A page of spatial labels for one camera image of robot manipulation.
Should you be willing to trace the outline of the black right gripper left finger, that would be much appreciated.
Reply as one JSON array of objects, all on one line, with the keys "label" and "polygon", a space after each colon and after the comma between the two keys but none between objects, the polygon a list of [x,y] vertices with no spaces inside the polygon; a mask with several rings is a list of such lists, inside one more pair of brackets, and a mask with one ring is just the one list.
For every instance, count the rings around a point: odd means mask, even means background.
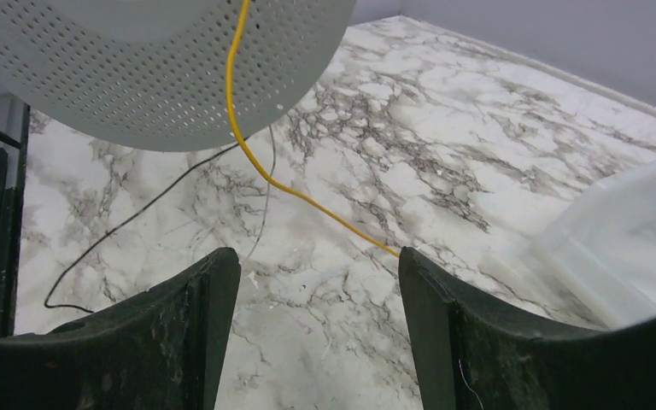
[{"label": "black right gripper left finger", "polygon": [[241,266],[219,248],[53,331],[0,338],[0,409],[211,409]]}]

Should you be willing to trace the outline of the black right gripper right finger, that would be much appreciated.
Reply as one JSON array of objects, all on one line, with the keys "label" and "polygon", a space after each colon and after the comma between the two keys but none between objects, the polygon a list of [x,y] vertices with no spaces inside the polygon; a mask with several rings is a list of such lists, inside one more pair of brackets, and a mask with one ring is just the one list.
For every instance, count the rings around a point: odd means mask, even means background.
[{"label": "black right gripper right finger", "polygon": [[398,265],[426,409],[656,409],[656,318],[595,331],[515,307],[404,248]]}]

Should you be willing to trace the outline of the white perforated filament spool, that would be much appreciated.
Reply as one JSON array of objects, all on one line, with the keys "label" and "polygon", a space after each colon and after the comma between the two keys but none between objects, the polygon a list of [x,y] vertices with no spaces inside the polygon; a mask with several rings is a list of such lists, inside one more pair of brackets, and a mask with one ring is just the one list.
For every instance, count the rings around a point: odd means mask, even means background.
[{"label": "white perforated filament spool", "polygon": [[[0,1],[0,84],[113,144],[217,148],[233,137],[226,59],[239,1]],[[352,1],[253,1],[233,71],[245,135],[293,108],[327,68]]]}]

